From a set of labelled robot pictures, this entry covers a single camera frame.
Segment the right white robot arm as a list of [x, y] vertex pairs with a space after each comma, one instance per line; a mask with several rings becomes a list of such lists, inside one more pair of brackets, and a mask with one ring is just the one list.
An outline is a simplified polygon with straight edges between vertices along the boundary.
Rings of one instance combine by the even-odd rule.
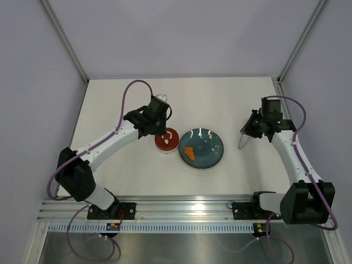
[[251, 138], [268, 138], [281, 158], [290, 187], [283, 195], [271, 191], [255, 192], [250, 201], [250, 213], [262, 218], [272, 212], [286, 224], [322, 227], [328, 219], [335, 219], [331, 206], [336, 190], [313, 169], [298, 137], [303, 126], [295, 126], [292, 120], [284, 119], [281, 99], [282, 96], [262, 98], [261, 108], [252, 110], [240, 132]]

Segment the red round lid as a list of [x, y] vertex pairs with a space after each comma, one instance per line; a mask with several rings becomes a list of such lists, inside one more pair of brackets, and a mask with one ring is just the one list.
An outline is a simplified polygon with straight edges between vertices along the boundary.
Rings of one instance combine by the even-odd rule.
[[166, 128], [163, 135], [155, 135], [155, 145], [164, 150], [171, 150], [179, 145], [179, 134], [173, 128]]

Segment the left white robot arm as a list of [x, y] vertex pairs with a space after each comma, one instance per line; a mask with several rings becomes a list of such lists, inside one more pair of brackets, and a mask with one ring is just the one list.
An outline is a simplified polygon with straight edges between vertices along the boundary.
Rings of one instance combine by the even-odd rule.
[[125, 114], [118, 126], [96, 141], [78, 150], [65, 148], [59, 156], [54, 174], [56, 182], [77, 202], [90, 204], [93, 213], [103, 219], [121, 217], [118, 198], [96, 184], [94, 171], [124, 146], [148, 135], [166, 133], [166, 122], [172, 115], [170, 105], [152, 96], [147, 106]]

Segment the round steel lunch box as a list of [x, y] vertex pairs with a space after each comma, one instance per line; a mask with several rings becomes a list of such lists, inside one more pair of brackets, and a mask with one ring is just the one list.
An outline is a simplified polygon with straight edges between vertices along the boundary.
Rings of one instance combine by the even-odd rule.
[[173, 149], [171, 149], [171, 150], [164, 150], [164, 149], [161, 149], [161, 148], [159, 148], [158, 146], [156, 146], [156, 150], [157, 150], [158, 152], [162, 153], [162, 154], [169, 155], [169, 154], [174, 153], [175, 151], [177, 151], [178, 148], [175, 147], [175, 148], [173, 148]]

